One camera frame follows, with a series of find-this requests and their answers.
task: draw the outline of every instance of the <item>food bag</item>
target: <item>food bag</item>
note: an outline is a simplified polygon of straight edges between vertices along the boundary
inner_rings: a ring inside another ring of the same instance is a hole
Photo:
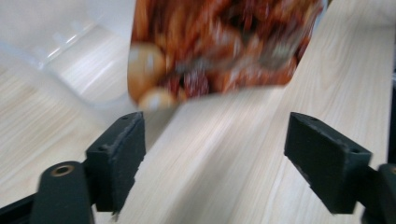
[[[130,96],[146,110],[286,85],[321,10],[320,0],[136,0]]]

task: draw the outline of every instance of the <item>wooden table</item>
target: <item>wooden table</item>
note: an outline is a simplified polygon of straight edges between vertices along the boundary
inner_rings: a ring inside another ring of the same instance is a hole
[[[287,88],[148,114],[148,154],[120,223],[359,223],[360,205],[331,215],[283,147],[296,111],[371,150],[374,168],[386,161],[395,13],[393,0],[334,0]],[[83,161],[106,129],[16,73],[0,67],[0,206],[34,193],[52,164]]]

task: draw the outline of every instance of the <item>tabletop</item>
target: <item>tabletop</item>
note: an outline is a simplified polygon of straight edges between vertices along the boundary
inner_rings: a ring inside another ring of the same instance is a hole
[[[147,113],[148,153],[119,223],[359,223],[332,215],[284,156],[291,111],[323,120],[386,161],[396,4],[333,0],[286,87],[264,87]],[[39,175],[83,161],[106,129],[73,100],[0,67],[0,206]],[[109,214],[95,214],[98,223]]]

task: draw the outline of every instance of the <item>snack package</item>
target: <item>snack package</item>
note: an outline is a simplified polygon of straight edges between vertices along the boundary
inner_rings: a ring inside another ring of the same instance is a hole
[[[320,0],[136,0],[128,91],[141,109],[286,85]]]

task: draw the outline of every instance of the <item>transparent plastic container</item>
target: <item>transparent plastic container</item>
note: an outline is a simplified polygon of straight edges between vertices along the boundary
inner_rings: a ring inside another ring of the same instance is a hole
[[[105,122],[136,111],[126,82],[134,4],[135,0],[1,1],[0,63],[13,58],[29,66],[32,76],[40,74],[31,77],[38,84],[40,78],[41,83],[53,79]]]

